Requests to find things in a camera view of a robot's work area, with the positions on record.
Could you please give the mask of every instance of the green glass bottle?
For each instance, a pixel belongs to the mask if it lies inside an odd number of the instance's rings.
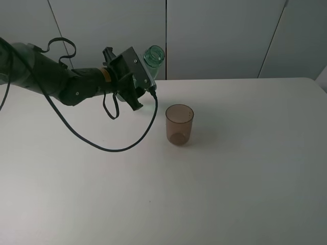
[[[144,63],[153,79],[158,75],[159,68],[165,60],[165,53],[159,46],[151,46],[144,52]]]

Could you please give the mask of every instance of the translucent cup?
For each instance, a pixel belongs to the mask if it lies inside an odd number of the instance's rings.
[[[190,139],[194,112],[186,105],[173,105],[166,110],[167,139],[171,144],[183,145]]]

